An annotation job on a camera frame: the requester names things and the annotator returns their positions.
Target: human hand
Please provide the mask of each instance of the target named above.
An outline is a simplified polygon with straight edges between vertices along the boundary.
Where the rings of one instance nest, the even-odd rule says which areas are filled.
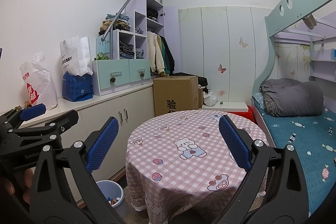
[[[23,200],[25,202],[27,202],[28,204],[30,204],[30,188],[32,186],[33,183],[33,177],[34,177],[34,173],[32,171],[32,169],[27,169],[24,172],[24,176],[23,176],[23,181],[24,184],[27,187],[27,190],[23,193],[22,197]],[[6,178],[0,178],[1,183],[3,183],[3,185],[5,186],[6,190],[8,191],[8,193],[10,195],[14,195],[15,194],[15,188],[14,185]]]

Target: round table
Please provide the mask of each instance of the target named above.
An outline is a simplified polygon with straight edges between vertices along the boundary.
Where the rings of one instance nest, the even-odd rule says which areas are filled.
[[[214,219],[246,172],[234,161],[218,129],[227,114],[237,128],[268,145],[250,120],[226,112],[187,110],[155,117],[128,139],[127,184],[133,208],[147,209],[151,224],[166,224],[191,207]],[[265,188],[263,183],[260,192]]]

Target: red cloth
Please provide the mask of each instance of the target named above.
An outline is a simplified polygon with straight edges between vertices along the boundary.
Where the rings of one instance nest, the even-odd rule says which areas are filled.
[[[254,122],[255,123],[255,119],[254,119],[254,116],[253,116],[253,112],[252,112],[252,107],[250,106],[247,106],[248,107],[248,112],[230,112],[232,114],[236,114],[238,116],[242,116],[246,119],[249,119],[250,121]]]

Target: white plastic bag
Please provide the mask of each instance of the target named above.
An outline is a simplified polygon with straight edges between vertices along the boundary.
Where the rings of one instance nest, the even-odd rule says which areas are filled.
[[[217,97],[214,96],[212,90],[209,90],[209,93],[206,94],[203,92],[204,104],[207,106],[214,106],[217,103]]]
[[[89,39],[78,36],[66,39],[60,43],[63,75],[93,75],[90,56]]]
[[[57,106],[57,93],[44,54],[39,51],[20,67],[32,106],[44,104],[47,110]]]

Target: mint green drawer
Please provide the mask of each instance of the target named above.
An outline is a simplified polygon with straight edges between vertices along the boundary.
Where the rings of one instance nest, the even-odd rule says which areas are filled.
[[[148,59],[130,59],[129,60],[129,76],[131,83],[140,80],[148,79],[151,77],[151,71],[149,67]]]
[[[101,90],[130,83],[128,60],[99,60],[97,64]],[[110,82],[111,74],[115,77],[114,83]]]

